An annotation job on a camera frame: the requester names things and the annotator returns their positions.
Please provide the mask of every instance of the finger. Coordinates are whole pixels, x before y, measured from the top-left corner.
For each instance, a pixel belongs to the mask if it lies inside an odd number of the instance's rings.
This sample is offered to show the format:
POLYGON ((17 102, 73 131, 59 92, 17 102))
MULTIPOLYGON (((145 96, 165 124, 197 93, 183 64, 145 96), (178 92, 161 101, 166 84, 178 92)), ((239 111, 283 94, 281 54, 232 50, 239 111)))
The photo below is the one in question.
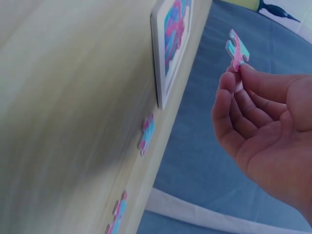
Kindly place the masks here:
POLYGON ((250 96, 251 100, 254 102, 254 104, 265 113, 267 113, 274 121, 278 121, 281 114, 287 111, 287 107, 285 104, 259 97, 251 90, 247 90, 247 93, 250 96))
POLYGON ((235 93, 234 98, 242 115, 252 122, 257 128, 266 126, 273 121, 267 113, 257 108, 244 89, 235 93))
POLYGON ((253 137, 258 131, 258 128, 242 115, 234 97, 231 100, 230 119, 233 128, 245 139, 253 137))
POLYGON ((216 94, 219 92, 221 89, 226 89, 230 93, 233 93, 235 90, 235 77, 232 73, 230 72, 225 72, 221 75, 220 81, 219 81, 219 86, 216 91, 216 94))
POLYGON ((243 87, 243 83, 242 83, 242 79, 240 77, 240 73, 239 72, 236 72, 232 66, 229 66, 227 69, 226 69, 227 72, 231 72, 234 74, 235 76, 235 90, 234 90, 234 93, 237 93, 238 91, 242 90, 244 87, 243 87))
POLYGON ((267 100, 280 103, 286 103, 289 86, 305 77, 305 75, 272 75, 258 72, 246 64, 240 66, 240 73, 246 89, 267 100))
POLYGON ((231 99, 230 92, 221 89, 216 95, 211 115, 216 138, 226 152, 235 157, 245 139, 233 129, 229 116, 231 99))

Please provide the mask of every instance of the jigsaw puzzle piece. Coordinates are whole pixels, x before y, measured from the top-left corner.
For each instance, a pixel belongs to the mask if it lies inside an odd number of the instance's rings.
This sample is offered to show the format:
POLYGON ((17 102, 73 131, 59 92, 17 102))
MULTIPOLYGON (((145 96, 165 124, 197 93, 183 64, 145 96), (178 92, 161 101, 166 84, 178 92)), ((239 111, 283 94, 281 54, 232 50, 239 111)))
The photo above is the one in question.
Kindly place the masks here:
POLYGON ((232 67, 233 69, 238 72, 238 68, 242 65, 245 61, 249 60, 249 52, 243 42, 238 37, 237 33, 234 29, 230 30, 230 38, 233 39, 234 44, 232 41, 228 40, 225 46, 225 49, 228 51, 230 56, 232 57, 232 67))

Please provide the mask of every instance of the yellow object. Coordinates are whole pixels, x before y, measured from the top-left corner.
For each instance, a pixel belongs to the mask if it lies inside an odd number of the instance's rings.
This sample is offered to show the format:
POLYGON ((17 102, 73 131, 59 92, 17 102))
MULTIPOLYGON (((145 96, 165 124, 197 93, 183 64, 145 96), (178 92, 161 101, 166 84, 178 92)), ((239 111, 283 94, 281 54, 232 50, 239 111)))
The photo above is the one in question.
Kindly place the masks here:
POLYGON ((259 0, 223 0, 223 1, 234 3, 237 5, 249 8, 254 11, 258 9, 259 2, 260 2, 259 0))

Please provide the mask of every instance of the dark object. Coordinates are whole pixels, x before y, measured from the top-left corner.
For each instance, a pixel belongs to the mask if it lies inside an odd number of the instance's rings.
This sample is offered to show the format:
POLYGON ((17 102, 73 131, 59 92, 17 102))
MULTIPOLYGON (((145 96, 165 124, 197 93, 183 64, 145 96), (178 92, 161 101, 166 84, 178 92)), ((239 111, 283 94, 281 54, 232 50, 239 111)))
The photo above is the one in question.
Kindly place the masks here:
POLYGON ((292 17, 290 14, 288 14, 284 9, 280 8, 279 6, 275 6, 271 4, 268 5, 268 4, 265 4, 263 0, 260 0, 257 12, 259 12, 262 8, 267 9, 268 12, 270 12, 271 14, 275 16, 286 17, 286 18, 289 18, 291 20, 294 20, 300 23, 299 20, 292 17))

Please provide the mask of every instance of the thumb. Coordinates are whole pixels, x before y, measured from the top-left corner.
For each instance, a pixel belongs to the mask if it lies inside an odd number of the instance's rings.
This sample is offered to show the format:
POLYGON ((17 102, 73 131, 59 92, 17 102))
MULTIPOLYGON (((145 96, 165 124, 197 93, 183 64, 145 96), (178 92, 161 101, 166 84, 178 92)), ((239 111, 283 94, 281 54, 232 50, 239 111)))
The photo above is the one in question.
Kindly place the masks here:
POLYGON ((245 88, 265 99, 286 103, 288 88, 305 75, 273 75, 258 72, 248 64, 240 66, 241 78, 245 88))

